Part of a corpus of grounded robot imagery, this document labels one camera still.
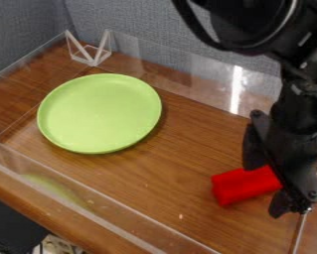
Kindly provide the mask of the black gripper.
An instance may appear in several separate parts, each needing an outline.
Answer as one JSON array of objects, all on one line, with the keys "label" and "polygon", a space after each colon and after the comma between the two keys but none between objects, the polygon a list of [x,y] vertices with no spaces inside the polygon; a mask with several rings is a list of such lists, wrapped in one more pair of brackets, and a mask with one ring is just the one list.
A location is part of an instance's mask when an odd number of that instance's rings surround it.
[{"label": "black gripper", "polygon": [[249,113],[242,145],[242,168],[271,166],[283,188],[275,194],[268,213],[307,213],[317,202],[317,146],[312,135],[287,132],[260,110]]}]

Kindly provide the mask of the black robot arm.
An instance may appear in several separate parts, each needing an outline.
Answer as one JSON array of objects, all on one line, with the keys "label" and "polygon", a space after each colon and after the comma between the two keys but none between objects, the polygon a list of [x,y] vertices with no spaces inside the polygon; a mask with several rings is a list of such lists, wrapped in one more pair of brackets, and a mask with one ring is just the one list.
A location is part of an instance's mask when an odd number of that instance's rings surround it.
[{"label": "black robot arm", "polygon": [[171,0],[186,26],[214,49],[279,62],[281,91],[252,110],[242,166],[268,165],[280,180],[269,215],[305,214],[317,202],[317,0]]}]

